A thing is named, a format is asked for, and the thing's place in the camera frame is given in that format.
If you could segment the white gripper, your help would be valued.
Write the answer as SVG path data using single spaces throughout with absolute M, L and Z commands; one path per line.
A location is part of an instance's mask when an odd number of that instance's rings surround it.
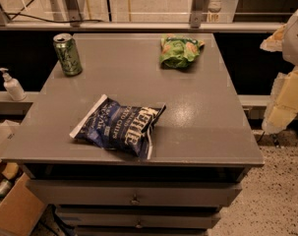
M 283 59 L 295 65 L 288 73 L 274 79 L 262 124 L 267 134 L 285 130 L 298 114 L 298 9 L 286 25 L 282 25 L 260 45 L 264 51 L 282 51 Z

